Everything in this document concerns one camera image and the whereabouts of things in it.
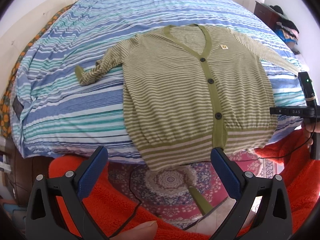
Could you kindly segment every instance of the black cable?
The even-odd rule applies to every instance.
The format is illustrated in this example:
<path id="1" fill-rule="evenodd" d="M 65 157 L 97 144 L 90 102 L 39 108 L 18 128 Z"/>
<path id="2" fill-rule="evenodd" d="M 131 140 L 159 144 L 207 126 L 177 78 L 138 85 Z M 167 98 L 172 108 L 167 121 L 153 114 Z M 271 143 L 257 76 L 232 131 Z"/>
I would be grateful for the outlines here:
<path id="1" fill-rule="evenodd" d="M 25 191 L 26 191 L 26 192 L 28 192 L 28 193 L 30 192 L 30 190 L 27 190 L 27 189 L 25 189 L 25 188 L 23 188 L 23 187 L 19 186 L 17 183 L 15 183 L 15 182 L 11 181 L 11 180 L 9 179 L 9 177 L 8 177 L 8 176 L 7 176 L 7 180 L 9 181 L 9 183 L 10 183 L 11 187 L 16 186 L 16 187 L 19 187 L 19 188 L 21 188 L 21 189 L 25 190 Z"/>
<path id="2" fill-rule="evenodd" d="M 132 173 L 137 169 L 139 168 L 141 165 L 138 165 L 137 167 L 135 167 L 134 169 L 132 169 L 132 171 L 130 172 L 130 177 L 129 177 L 129 190 L 130 192 L 132 193 L 132 195 L 138 200 L 138 204 L 136 205 L 136 207 L 134 208 L 134 211 L 132 213 L 132 215 L 111 235 L 109 236 L 109 238 L 112 238 L 114 236 L 117 236 L 123 229 L 124 227 L 134 218 L 134 216 L 136 215 L 137 213 L 137 210 L 139 208 L 139 206 L 141 206 L 142 204 L 142 201 L 135 195 L 135 193 L 131 190 L 131 176 L 132 176 Z"/>
<path id="3" fill-rule="evenodd" d="M 308 140 L 306 140 L 303 144 L 301 144 L 300 146 L 298 146 L 297 148 L 293 149 L 291 152 L 289 152 L 288 154 L 286 155 L 283 155 L 283 156 L 280 156 L 280 157 L 259 157 L 257 159 L 251 159 L 251 160 L 245 160 L 245 161 L 237 161 L 237 162 L 249 162 L 249 161 L 257 161 L 257 160 L 263 160 L 263 159 L 282 159 L 282 158 L 285 158 L 285 157 L 288 157 L 290 156 L 294 151 L 300 149 L 302 146 L 304 146 L 308 141 L 310 141 L 310 139 L 313 137 L 313 134 L 315 133 L 315 130 L 316 130 L 316 125 L 317 125 L 317 121 L 318 121 L 318 114 L 317 114 L 317 103 L 316 103 L 316 100 L 315 101 L 315 112 L 316 112 L 316 121 L 315 121 L 315 126 L 313 127 L 313 131 L 310 135 L 310 137 L 308 138 Z"/>

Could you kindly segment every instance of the patterned rug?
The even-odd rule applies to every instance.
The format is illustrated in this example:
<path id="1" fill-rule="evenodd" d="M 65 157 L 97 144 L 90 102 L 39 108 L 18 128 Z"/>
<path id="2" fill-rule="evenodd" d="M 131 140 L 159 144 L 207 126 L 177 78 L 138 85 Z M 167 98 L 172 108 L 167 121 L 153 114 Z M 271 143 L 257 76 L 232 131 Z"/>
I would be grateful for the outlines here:
<path id="1" fill-rule="evenodd" d="M 257 156 L 242 151 L 229 158 L 239 161 L 256 159 Z M 268 160 L 239 162 L 238 165 L 243 171 L 252 171 L 259 177 L 272 178 L 275 174 L 275 165 Z M 115 189 L 138 202 L 130 192 L 131 181 L 131 190 L 144 208 L 179 228 L 185 228 L 202 217 L 188 186 L 196 187 L 213 207 L 228 196 L 211 163 L 194 163 L 155 173 L 146 165 L 110 162 L 108 170 L 109 181 Z"/>

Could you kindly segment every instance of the headboard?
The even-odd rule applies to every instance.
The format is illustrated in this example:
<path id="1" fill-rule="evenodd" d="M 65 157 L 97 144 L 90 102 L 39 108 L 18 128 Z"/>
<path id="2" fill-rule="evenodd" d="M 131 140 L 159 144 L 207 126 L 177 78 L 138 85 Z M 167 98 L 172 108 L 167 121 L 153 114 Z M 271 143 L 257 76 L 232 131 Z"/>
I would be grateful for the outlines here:
<path id="1" fill-rule="evenodd" d="M 78 0 L 47 0 L 24 15 L 0 38 L 0 95 L 2 97 L 10 72 L 20 53 L 54 14 Z"/>

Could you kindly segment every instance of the clothing label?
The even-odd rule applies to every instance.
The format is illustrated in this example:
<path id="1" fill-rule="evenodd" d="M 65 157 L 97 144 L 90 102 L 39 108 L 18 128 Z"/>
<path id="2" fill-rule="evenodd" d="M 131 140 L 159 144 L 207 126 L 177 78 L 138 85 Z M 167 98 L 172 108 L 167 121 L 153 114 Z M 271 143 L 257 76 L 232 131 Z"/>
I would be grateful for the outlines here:
<path id="1" fill-rule="evenodd" d="M 18 97 L 15 97 L 15 99 L 13 100 L 12 107 L 18 119 L 20 120 L 20 115 L 23 110 L 23 105 L 19 102 Z"/>

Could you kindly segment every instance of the blue gripper pad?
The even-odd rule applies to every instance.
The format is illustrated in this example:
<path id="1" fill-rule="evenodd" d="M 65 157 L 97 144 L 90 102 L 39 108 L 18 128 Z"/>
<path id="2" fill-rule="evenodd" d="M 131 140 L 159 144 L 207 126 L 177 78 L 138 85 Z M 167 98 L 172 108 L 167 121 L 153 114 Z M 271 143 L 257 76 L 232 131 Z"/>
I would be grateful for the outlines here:
<path id="1" fill-rule="evenodd" d="M 107 161 L 108 151 L 105 147 L 101 147 L 99 153 L 79 179 L 77 195 L 80 201 L 90 195 Z"/>
<path id="2" fill-rule="evenodd" d="M 230 198 L 239 200 L 241 198 L 241 183 L 225 162 L 220 153 L 214 148 L 210 155 L 211 164 L 218 174 Z"/>

